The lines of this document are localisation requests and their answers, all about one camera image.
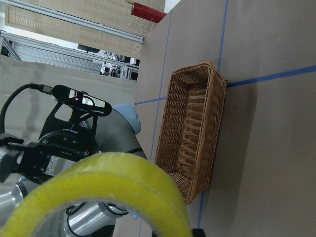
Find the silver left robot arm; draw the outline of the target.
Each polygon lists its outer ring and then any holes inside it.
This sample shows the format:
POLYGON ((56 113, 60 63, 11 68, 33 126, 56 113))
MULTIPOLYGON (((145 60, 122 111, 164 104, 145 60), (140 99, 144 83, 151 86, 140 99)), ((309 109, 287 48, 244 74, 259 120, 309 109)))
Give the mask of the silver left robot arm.
POLYGON ((119 182, 133 161, 144 163, 136 135, 141 123, 123 103, 101 115, 51 114, 36 143, 1 134, 0 179, 23 179, 0 197, 3 237, 89 237, 133 210, 119 182))

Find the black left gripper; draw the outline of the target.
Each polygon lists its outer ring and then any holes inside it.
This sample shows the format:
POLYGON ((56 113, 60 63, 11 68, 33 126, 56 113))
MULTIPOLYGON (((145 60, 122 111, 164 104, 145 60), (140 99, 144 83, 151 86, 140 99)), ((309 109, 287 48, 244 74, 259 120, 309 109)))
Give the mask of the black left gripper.
POLYGON ((23 139, 0 134, 0 181, 17 173, 35 183, 54 176, 52 163, 76 163, 97 151, 98 116, 72 110, 68 120, 56 117, 56 110, 47 116, 37 142, 26 144, 23 139))

